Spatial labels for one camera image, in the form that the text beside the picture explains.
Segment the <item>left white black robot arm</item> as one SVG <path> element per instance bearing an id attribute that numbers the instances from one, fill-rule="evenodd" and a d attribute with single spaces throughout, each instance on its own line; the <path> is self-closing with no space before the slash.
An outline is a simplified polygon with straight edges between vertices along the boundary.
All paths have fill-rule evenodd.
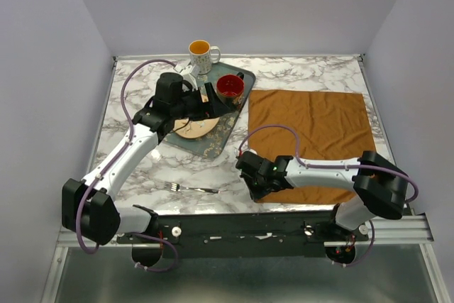
<path id="1" fill-rule="evenodd" d="M 153 212 L 142 206 L 118 208 L 116 196 L 140 161 L 171 132 L 175 121 L 215 119 L 233 111 L 223 103 L 212 83 L 204 85 L 207 101 L 195 89 L 183 89 L 186 80 L 173 72 L 160 75 L 151 102 L 129 121 L 129 131 L 108 157 L 82 180 L 69 179 L 62 188 L 62 225 L 74 231 L 86 253 L 107 244 L 118 233 L 133 233 L 143 243 L 157 234 Z"/>

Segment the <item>brown cloth napkin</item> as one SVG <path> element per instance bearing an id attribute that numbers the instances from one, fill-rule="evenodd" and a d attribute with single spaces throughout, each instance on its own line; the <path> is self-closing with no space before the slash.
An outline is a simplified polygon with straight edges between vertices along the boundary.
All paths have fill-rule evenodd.
<path id="1" fill-rule="evenodd" d="M 361 94 L 253 90 L 248 130 L 248 147 L 268 160 L 295 152 L 311 160 L 344 160 L 375 149 Z"/>

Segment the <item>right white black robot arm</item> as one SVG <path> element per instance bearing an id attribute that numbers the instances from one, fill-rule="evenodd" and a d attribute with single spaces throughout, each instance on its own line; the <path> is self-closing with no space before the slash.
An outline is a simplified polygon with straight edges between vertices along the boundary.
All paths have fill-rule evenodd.
<path id="1" fill-rule="evenodd" d="M 354 192 L 355 196 L 333 210 L 327 234 L 343 240 L 375 217 L 399 220 L 404 213 L 409 177 L 381 155 L 365 151 L 347 160 L 303 160 L 280 155 L 274 161 L 245 151 L 236 169 L 257 201 L 273 192 L 302 187 L 330 187 Z"/>

